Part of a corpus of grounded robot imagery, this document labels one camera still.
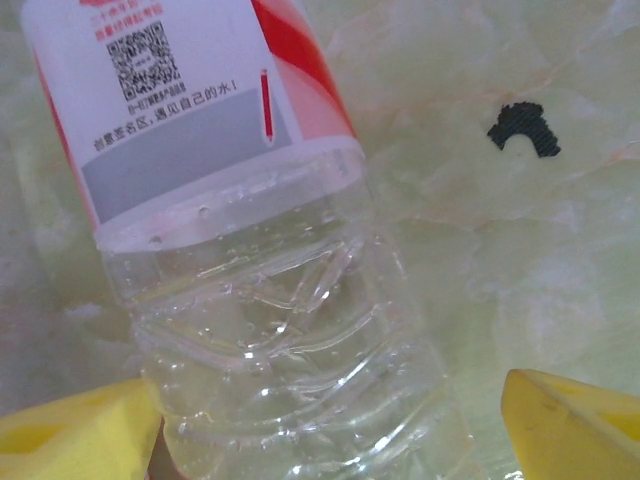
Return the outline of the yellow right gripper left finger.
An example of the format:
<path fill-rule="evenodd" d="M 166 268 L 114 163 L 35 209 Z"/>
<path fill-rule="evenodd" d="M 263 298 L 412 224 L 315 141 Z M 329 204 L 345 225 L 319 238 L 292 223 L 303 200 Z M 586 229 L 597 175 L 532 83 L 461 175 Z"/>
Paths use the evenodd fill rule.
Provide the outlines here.
<path fill-rule="evenodd" d="M 1 418 L 3 479 L 147 479 L 161 416 L 130 379 Z"/>

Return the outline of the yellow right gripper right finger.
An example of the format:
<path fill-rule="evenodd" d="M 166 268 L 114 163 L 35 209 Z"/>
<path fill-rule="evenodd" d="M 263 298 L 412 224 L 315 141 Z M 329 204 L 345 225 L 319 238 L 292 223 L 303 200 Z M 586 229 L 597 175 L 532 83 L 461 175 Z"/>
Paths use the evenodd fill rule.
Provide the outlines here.
<path fill-rule="evenodd" d="M 527 479 L 639 477 L 637 396 L 513 369 L 501 414 Z"/>

